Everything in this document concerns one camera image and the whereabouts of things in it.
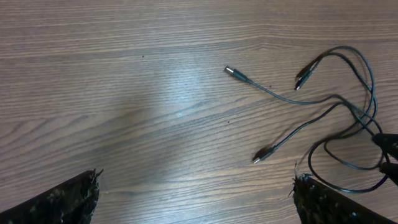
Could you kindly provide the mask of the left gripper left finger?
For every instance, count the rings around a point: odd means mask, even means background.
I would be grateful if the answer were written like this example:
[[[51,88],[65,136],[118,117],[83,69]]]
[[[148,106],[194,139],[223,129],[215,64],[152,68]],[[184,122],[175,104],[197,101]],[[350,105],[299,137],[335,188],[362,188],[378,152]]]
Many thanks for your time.
[[[83,173],[1,212],[4,224],[90,224],[99,199],[101,172]]]

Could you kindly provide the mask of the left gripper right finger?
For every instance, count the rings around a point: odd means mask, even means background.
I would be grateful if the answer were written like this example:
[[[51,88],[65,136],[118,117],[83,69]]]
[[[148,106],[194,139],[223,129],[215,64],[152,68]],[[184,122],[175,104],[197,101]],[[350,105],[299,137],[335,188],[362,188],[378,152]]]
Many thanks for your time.
[[[395,224],[307,174],[295,176],[293,192],[302,224]]]

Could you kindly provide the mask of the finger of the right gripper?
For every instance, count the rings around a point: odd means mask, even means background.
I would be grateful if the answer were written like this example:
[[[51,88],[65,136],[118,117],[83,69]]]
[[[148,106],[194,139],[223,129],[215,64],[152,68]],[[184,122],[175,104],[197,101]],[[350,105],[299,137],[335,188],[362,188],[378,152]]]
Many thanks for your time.
[[[397,134],[378,133],[372,137],[372,141],[378,145],[383,151],[386,151],[392,157],[397,158]]]
[[[398,185],[398,164],[383,162],[380,165],[379,171],[387,175],[393,183]]]

